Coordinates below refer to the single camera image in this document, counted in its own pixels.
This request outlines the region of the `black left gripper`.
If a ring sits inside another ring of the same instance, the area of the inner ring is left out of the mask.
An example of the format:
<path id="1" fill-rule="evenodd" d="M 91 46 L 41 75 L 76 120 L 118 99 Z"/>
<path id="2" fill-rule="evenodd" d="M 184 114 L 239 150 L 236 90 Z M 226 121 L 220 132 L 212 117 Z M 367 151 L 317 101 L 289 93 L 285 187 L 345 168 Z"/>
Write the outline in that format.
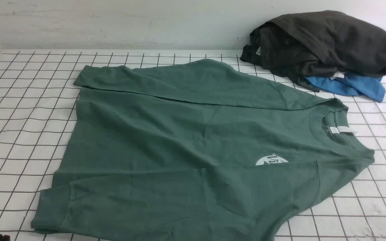
<path id="1" fill-rule="evenodd" d="M 0 241 L 11 241 L 11 237 L 9 235 L 0 234 Z"/>

